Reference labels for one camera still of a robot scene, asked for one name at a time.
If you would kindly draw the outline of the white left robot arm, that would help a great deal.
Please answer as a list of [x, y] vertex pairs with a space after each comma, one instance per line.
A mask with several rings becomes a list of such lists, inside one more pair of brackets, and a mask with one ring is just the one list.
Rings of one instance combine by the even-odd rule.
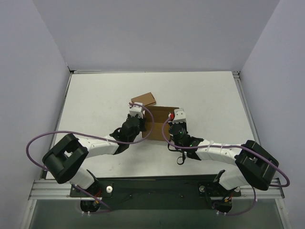
[[146, 119], [128, 115], [121, 127], [107, 135], [104, 140], [77, 138], [74, 134], [65, 135], [45, 156], [43, 164], [59, 184], [70, 182], [79, 186], [87, 196], [98, 190], [97, 179], [81, 167], [87, 157], [117, 155], [129, 148], [140, 132], [144, 132]]

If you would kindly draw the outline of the large cardboard box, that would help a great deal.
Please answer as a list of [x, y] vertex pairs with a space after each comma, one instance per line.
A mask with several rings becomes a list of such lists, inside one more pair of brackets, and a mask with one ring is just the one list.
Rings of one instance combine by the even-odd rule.
[[[147, 137], [148, 140], [165, 141], [162, 134], [162, 126], [167, 120], [168, 115], [173, 113], [177, 107], [166, 107], [166, 106], [147, 106], [146, 107], [154, 117], [154, 127], [151, 134]], [[146, 137], [152, 127], [152, 118], [147, 111], [145, 111], [145, 132], [142, 132], [142, 138]]]

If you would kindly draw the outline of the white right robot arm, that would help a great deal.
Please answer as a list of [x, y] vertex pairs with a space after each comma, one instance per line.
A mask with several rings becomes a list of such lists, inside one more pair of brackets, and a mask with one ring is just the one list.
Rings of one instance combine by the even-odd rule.
[[233, 169], [222, 169], [216, 177], [216, 183], [226, 190], [251, 185], [266, 191], [276, 172], [270, 164], [279, 166], [278, 161], [253, 140], [230, 147], [190, 136], [186, 123], [170, 123], [168, 132], [169, 140], [173, 141], [176, 150], [182, 152], [183, 160], [212, 160], [233, 165]]

